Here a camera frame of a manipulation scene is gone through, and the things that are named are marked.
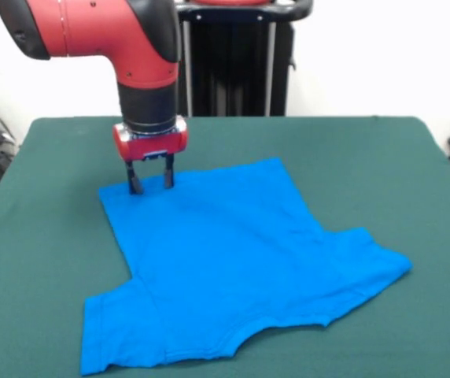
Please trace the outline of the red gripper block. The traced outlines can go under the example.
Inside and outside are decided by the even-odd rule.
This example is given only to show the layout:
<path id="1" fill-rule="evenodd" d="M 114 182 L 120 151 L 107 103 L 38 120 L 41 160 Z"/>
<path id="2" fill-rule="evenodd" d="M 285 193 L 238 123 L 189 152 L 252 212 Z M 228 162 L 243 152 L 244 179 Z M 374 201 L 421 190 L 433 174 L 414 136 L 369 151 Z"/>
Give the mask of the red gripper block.
<path id="1" fill-rule="evenodd" d="M 165 155 L 164 187 L 174 187 L 174 154 L 184 151 L 188 142 L 188 128 L 184 117 L 177 116 L 174 127 L 168 132 L 154 135 L 133 132 L 124 123 L 114 124 L 112 136 L 120 157 L 125 161 L 131 195 L 143 193 L 133 161 L 144 161 Z"/>

